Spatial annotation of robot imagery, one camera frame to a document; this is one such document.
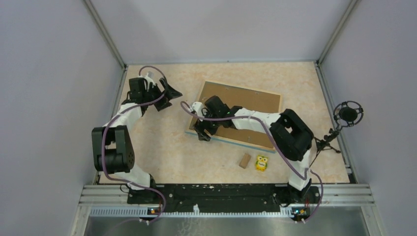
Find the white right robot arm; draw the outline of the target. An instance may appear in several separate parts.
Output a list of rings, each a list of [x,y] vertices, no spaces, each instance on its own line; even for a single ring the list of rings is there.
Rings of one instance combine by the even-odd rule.
[[[200,141],[210,141],[219,127],[250,130],[266,134],[274,149],[291,169],[288,195],[295,203],[308,197],[310,151],[313,132],[291,109],[282,113],[263,113],[242,106],[228,107],[218,96],[205,103],[194,102],[181,107],[196,118],[192,128]]]

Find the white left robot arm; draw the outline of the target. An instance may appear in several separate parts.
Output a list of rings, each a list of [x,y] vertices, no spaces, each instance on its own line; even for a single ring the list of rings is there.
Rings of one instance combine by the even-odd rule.
[[[129,132],[149,106],[161,111],[170,107],[170,101],[181,97],[182,93],[172,88],[165,76],[159,79],[162,88],[149,75],[128,82],[130,90],[116,115],[91,132],[93,162],[97,171],[112,180],[126,182],[131,189],[139,190],[139,197],[145,203],[152,203],[158,191],[151,185],[151,174],[135,163]]]

